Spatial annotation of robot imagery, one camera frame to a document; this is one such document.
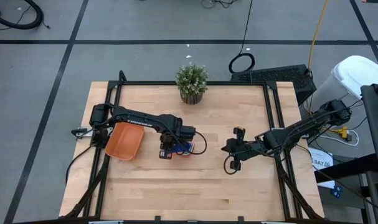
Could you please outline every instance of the wooden table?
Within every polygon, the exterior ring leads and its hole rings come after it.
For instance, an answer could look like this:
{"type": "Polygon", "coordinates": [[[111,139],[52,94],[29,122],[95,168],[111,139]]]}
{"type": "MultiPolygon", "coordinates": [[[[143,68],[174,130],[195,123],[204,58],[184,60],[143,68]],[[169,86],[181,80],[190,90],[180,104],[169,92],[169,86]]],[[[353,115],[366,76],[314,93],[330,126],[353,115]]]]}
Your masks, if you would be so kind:
{"type": "MultiPolygon", "coordinates": [[[[292,83],[280,82],[278,93],[286,126],[300,120],[292,83]]],[[[82,126],[95,104],[103,103],[107,82],[93,82],[83,115],[82,126]]],[[[171,113],[181,117],[184,125],[194,126],[208,141],[208,150],[200,156],[158,158],[159,134],[145,128],[141,148],[135,160],[111,158],[103,201],[102,219],[154,220],[237,220],[282,221],[275,161],[257,156],[242,163],[242,170],[227,175],[223,161],[227,153],[220,148],[233,138],[233,128],[247,130],[246,140],[269,130],[265,99],[261,86],[209,86],[197,105],[185,105],[176,86],[123,86],[120,105],[150,114],[171,113]]],[[[195,136],[196,149],[204,143],[195,136]]],[[[87,148],[89,139],[80,140],[75,155],[87,148]]],[[[94,149],[78,159],[71,168],[60,215],[68,213],[87,189],[94,149]]],[[[291,152],[296,183],[304,198],[323,215],[318,188],[309,154],[304,149],[291,152]]],[[[292,196],[288,190],[291,216],[292,196]]],[[[97,193],[93,194],[91,214],[97,193]]]]}

